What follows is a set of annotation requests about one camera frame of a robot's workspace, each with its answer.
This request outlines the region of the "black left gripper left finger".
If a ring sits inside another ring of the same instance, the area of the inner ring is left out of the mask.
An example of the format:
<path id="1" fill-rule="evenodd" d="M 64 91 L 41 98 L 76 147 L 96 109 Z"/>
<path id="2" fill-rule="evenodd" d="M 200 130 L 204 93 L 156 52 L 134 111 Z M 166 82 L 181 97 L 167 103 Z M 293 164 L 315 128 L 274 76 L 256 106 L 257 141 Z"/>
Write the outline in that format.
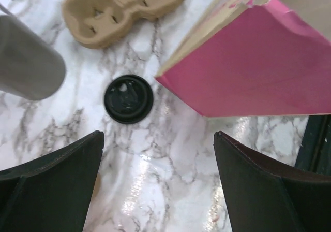
<path id="1" fill-rule="evenodd" d="M 1 231 L 82 231 L 104 133 L 1 171 Z"/>

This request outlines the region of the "pink beige paper bag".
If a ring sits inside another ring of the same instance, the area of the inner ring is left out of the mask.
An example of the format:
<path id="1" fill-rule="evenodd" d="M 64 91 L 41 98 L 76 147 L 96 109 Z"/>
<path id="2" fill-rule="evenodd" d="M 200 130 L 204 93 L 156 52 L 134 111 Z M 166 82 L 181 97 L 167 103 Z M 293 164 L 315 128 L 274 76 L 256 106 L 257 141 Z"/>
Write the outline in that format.
<path id="1" fill-rule="evenodd" d="M 214 0 L 156 80 L 207 118 L 330 114 L 330 0 Z"/>

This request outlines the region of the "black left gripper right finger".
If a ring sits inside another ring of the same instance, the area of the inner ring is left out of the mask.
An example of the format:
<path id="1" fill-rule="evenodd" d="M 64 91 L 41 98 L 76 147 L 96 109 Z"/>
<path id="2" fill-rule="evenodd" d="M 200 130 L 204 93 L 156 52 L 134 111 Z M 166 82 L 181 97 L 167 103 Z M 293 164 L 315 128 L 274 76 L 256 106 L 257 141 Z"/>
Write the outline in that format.
<path id="1" fill-rule="evenodd" d="M 330 231 L 330 177 L 304 171 L 224 132 L 214 151 L 233 231 Z"/>

